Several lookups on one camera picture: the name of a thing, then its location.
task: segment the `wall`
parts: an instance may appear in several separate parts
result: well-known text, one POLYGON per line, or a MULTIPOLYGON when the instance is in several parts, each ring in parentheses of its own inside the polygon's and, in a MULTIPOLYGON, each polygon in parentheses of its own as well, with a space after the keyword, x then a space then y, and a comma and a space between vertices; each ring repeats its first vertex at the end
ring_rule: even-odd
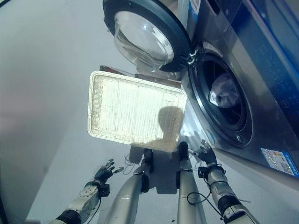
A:
POLYGON ((13 0, 0 8, 0 30, 0 187, 20 223, 77 110, 87 111, 90 73, 134 67, 115 49, 100 0, 13 0))

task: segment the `black joint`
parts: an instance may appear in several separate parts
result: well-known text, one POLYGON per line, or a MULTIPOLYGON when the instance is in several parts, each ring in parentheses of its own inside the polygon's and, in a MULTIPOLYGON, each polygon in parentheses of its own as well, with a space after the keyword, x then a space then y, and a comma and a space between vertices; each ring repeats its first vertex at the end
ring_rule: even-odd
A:
POLYGON ((178 146, 178 152, 181 160, 188 159, 188 144, 185 141, 182 141, 178 146))
POLYGON ((236 204, 242 204, 242 203, 235 196, 223 196, 218 201, 218 209, 221 215, 223 216, 226 209, 236 204))
POLYGON ((221 164, 217 164, 210 167, 198 167, 198 177, 207 179, 209 173, 215 169, 221 170, 223 174, 226 173, 226 171, 222 168, 221 164))
POLYGON ((146 193, 150 189, 150 179, 147 175, 142 175, 142 186, 141 186, 141 192, 146 193))
POLYGON ((208 178, 208 172, 207 172, 207 168, 206 167, 198 167, 198 177, 199 178, 204 178, 207 179, 208 178))
POLYGON ((180 177, 181 177, 181 171, 177 171, 176 173, 176 187, 179 189, 180 186, 180 177))
POLYGON ((65 210, 56 220, 63 221, 66 224, 81 224, 80 215, 74 210, 65 210))
POLYGON ((100 197, 108 197, 110 194, 110 185, 103 184, 100 187, 100 197))

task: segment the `robot finger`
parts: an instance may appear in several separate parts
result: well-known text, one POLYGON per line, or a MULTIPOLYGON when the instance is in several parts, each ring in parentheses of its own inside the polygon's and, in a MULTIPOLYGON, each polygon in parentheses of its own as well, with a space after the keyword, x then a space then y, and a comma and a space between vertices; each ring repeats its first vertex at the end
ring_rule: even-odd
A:
POLYGON ((113 172, 113 174, 120 173, 120 172, 122 172, 123 170, 124 170, 124 167, 119 167, 117 170, 115 170, 115 171, 113 172))

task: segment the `washing machine door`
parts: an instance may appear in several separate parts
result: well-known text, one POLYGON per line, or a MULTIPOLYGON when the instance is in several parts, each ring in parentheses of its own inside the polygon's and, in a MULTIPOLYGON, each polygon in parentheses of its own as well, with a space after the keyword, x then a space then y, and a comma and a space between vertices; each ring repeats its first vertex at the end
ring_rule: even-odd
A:
POLYGON ((158 0, 103 0, 104 21, 117 49, 149 71, 180 71, 192 45, 178 18, 158 0))

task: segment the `black cable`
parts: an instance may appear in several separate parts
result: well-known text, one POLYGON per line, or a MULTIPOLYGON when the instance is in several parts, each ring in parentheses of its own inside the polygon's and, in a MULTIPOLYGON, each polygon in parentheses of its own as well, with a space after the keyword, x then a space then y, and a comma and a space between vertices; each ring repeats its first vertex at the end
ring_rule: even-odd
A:
POLYGON ((99 205, 98 205, 98 208, 96 209, 96 211, 95 211, 95 213, 93 214, 93 216, 89 219, 89 221, 88 221, 88 223, 87 224, 89 224, 90 223, 90 221, 93 219, 93 217, 95 216, 95 214, 97 213, 97 211, 99 210, 99 208, 100 208, 100 205, 101 205, 101 202, 102 202, 102 199, 100 199, 100 203, 99 203, 99 205))
POLYGON ((207 195, 207 196, 204 196, 202 193, 199 193, 199 192, 191 192, 191 193, 189 193, 188 195, 187 195, 187 201, 188 201, 188 203, 189 204, 199 204, 199 203, 202 203, 202 202, 204 202, 204 201, 207 201, 207 202, 209 202, 209 204, 212 206, 212 208, 222 217, 222 215, 221 215, 221 213, 212 205, 212 203, 209 201, 209 199, 208 199, 208 197, 211 195, 211 191, 210 191, 210 193, 207 195), (201 195, 201 196, 203 196, 205 199, 204 200, 202 200, 202 201, 200 201, 200 202, 196 202, 196 203, 192 203, 192 202, 190 202, 189 201, 189 196, 191 195, 191 194, 197 194, 197 195, 201 195))
POLYGON ((207 202, 209 202, 209 204, 212 206, 212 208, 221 216, 221 220, 222 220, 222 215, 221 215, 221 213, 212 205, 212 203, 208 200, 208 197, 211 195, 211 193, 212 193, 212 191, 211 191, 211 186, 213 185, 213 184, 215 184, 215 183, 227 183, 226 181, 215 181, 215 182, 213 182, 211 185, 210 184, 208 184, 208 182, 207 182, 207 180, 205 179, 205 178, 203 178, 204 179, 204 181, 205 181, 205 183, 208 185, 208 187, 209 187, 209 190, 210 190, 210 192, 209 192, 209 194, 207 195, 207 196, 204 196, 202 193, 199 193, 199 192, 191 192, 191 193, 189 193, 188 195, 187 195, 187 201, 188 201, 188 203, 189 204, 193 204, 193 205, 195 205, 195 204, 199 204, 199 203, 203 203, 204 201, 207 201, 207 202), (200 202, 195 202, 195 203, 192 203, 192 202, 190 202, 189 201, 189 197, 190 197, 190 195, 191 194, 197 194, 197 195, 201 195, 201 196, 203 196, 204 197, 204 200, 202 200, 202 201, 200 201, 200 202))

